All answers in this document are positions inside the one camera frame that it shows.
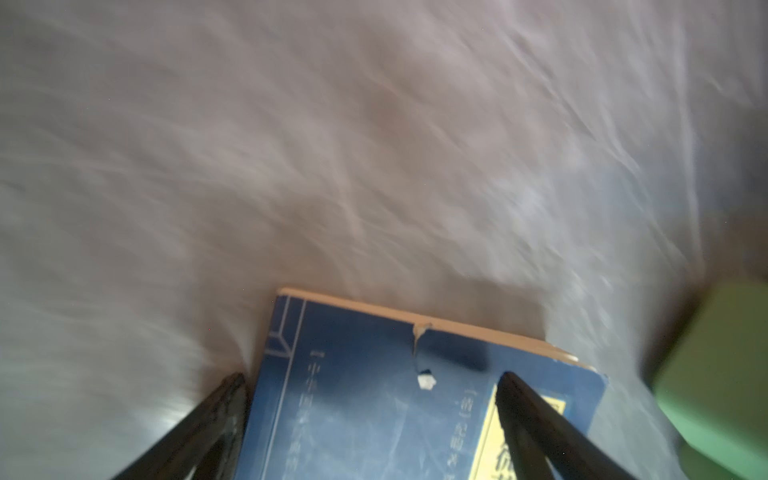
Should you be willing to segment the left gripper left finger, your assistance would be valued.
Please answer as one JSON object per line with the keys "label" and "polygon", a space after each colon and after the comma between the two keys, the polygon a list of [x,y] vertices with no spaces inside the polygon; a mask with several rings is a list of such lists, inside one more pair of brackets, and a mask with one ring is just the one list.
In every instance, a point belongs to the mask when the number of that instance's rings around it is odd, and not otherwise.
{"label": "left gripper left finger", "polygon": [[118,479],[232,479],[242,447],[248,390],[234,373]]}

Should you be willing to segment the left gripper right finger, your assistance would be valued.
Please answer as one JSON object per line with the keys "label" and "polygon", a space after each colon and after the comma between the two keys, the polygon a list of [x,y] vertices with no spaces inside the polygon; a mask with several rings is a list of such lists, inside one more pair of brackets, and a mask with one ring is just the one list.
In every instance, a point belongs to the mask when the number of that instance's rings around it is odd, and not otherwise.
{"label": "left gripper right finger", "polygon": [[632,477],[516,374],[502,374],[495,401],[517,478]]}

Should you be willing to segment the navy book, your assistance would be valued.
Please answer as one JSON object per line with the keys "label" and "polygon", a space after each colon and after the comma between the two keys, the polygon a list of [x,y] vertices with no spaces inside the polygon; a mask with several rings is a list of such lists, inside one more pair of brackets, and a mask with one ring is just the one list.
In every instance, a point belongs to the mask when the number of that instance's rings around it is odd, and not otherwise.
{"label": "navy book", "polygon": [[606,378],[529,337],[279,290],[239,479],[511,479],[495,402],[513,372],[587,432]]}

